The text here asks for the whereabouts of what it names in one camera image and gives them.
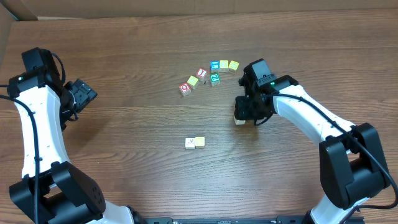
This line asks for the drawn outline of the blue P block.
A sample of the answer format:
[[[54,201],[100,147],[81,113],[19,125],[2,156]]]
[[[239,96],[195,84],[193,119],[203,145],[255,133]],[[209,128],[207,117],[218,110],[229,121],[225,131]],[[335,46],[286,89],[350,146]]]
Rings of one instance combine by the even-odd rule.
[[[244,125],[246,123],[246,120],[242,119],[240,117],[234,116],[234,122],[235,122],[235,125],[240,126],[240,125]]]

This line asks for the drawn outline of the green N block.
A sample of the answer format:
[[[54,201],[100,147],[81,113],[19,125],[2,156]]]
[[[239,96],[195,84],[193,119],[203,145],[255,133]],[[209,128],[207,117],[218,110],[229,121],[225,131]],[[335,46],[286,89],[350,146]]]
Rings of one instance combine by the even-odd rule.
[[[221,78],[218,73],[212,73],[210,75],[210,83],[211,83],[211,86],[216,86],[221,83]]]

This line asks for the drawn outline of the yellow K block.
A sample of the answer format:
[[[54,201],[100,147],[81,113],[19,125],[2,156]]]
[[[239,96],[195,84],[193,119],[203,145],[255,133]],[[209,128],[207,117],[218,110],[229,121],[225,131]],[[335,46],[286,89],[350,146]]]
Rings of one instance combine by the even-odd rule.
[[[198,136],[195,138],[195,147],[197,149],[203,149],[205,147],[205,137]]]

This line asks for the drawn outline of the plain white wooden block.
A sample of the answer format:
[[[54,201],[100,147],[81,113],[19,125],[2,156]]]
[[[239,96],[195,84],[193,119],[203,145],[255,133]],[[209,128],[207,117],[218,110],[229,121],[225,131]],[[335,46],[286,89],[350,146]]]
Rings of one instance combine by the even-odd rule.
[[[185,139],[185,149],[195,149],[195,138]]]

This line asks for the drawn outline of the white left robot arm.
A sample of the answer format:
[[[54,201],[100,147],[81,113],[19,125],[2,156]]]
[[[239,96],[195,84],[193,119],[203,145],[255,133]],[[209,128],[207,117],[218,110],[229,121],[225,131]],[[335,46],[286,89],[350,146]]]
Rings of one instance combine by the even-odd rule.
[[[62,132],[97,93],[80,79],[66,81],[63,63],[47,49],[30,49],[22,59],[26,71],[6,87],[24,142],[22,179],[9,188],[12,202],[34,223],[143,223],[131,207],[107,201],[69,160]]]

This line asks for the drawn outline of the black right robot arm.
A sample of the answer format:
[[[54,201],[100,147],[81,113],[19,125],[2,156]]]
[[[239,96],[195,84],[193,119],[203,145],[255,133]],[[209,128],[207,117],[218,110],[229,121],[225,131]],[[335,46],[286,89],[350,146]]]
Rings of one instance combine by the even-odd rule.
[[[388,210],[397,206],[368,205],[366,201],[397,184],[389,173],[378,132],[369,123],[355,125],[327,110],[289,75],[276,77],[264,59],[246,66],[235,99],[237,125],[255,126],[277,114],[296,125],[318,147],[324,196],[295,223],[362,223],[353,214],[364,208]]]

